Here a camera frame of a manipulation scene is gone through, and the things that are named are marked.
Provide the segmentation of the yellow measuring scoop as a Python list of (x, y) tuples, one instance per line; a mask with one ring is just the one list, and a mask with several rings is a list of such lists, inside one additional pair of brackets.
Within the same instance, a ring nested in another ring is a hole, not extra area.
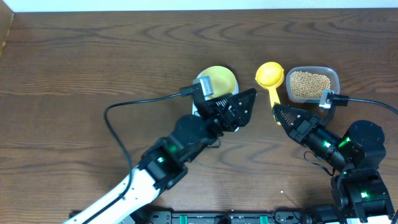
[(284, 69), (277, 62), (266, 62), (256, 72), (255, 81), (259, 86), (268, 90), (271, 109), (275, 104), (280, 104), (277, 88), (284, 81)]

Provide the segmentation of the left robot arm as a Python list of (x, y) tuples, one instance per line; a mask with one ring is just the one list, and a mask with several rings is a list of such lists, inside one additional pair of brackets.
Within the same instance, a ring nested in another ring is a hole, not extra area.
[(248, 124), (257, 97), (254, 88), (208, 101), (201, 90), (192, 86), (182, 89), (181, 94), (192, 95), (198, 115), (182, 116), (167, 137), (158, 139), (143, 153), (125, 179), (67, 223), (121, 223), (153, 202), (184, 178), (188, 172), (186, 164), (205, 148), (219, 141), (225, 132)]

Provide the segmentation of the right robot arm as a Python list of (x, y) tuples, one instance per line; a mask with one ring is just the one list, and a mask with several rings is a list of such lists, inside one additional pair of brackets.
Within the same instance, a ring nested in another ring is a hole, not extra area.
[(332, 166), (332, 205), (308, 208), (302, 223), (396, 223), (397, 212), (378, 172), (386, 156), (382, 128), (367, 120), (358, 120), (343, 137), (328, 130), (335, 107), (324, 118), (311, 111), (274, 105), (275, 120), (296, 143)]

